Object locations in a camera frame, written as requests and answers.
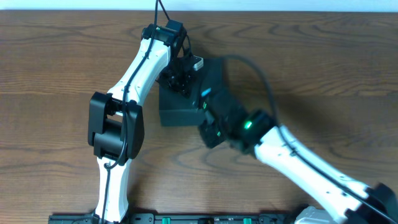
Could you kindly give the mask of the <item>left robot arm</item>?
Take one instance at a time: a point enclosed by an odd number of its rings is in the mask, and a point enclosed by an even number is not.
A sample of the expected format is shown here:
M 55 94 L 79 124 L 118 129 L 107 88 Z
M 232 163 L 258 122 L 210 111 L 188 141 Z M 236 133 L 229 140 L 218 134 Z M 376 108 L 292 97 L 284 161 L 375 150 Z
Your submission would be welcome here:
M 137 55 L 122 78 L 107 93 L 90 99 L 88 144 L 100 169 L 99 201 L 92 223 L 121 223 L 128 210 L 129 167 L 144 141 L 142 107 L 154 83 L 189 97 L 191 72 L 203 65 L 193 55 L 181 22 L 152 23 L 141 34 Z

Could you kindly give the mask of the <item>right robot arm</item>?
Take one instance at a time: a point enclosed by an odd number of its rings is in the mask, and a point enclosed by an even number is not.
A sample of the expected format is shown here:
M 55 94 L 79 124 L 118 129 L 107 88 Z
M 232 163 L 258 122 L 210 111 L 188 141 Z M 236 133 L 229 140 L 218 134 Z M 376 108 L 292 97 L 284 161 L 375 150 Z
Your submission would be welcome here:
M 386 185 L 371 188 L 335 169 L 304 146 L 275 114 L 249 113 L 227 89 L 200 91 L 205 119 L 200 135 L 209 148 L 226 141 L 290 179 L 335 223 L 397 223 L 397 198 Z

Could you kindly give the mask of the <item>dark green lidded box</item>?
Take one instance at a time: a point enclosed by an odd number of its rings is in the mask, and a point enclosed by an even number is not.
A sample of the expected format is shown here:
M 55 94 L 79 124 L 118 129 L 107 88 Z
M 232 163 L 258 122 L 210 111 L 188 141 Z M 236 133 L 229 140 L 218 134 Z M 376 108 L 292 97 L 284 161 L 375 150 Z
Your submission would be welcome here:
M 199 126 L 205 120 L 202 93 L 223 86 L 223 61 L 205 58 L 202 68 L 190 69 L 188 94 L 159 87 L 159 115 L 162 126 Z

